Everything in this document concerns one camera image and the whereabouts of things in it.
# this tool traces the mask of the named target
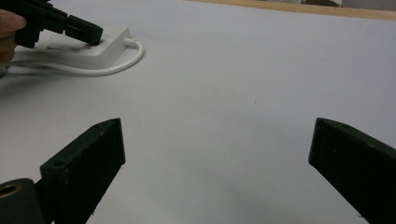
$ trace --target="power cord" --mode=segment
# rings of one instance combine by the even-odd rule
[[[140,43],[138,40],[126,37],[123,39],[123,43],[126,47],[138,48],[137,54],[130,61],[124,64],[106,69],[84,69],[84,68],[77,68],[77,67],[65,65],[62,63],[52,63],[52,62],[36,61],[36,60],[14,61],[11,62],[10,65],[21,66],[21,67],[44,66],[44,67],[54,68],[60,71],[65,71],[68,73],[73,73],[76,75],[81,75],[86,77],[108,76],[131,67],[132,65],[139,62],[144,55],[144,47],[142,43]]]

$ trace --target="extension cord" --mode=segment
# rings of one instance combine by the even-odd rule
[[[128,47],[138,47],[138,55],[122,69],[113,69],[110,66],[121,56]],[[104,27],[101,43],[90,46],[84,42],[66,35],[58,35],[49,31],[41,33],[40,40],[34,49],[17,47],[11,65],[35,66],[56,64],[58,67],[71,67],[71,72],[82,75],[109,75],[119,72],[143,56],[143,46],[131,38],[128,28],[107,26]]]

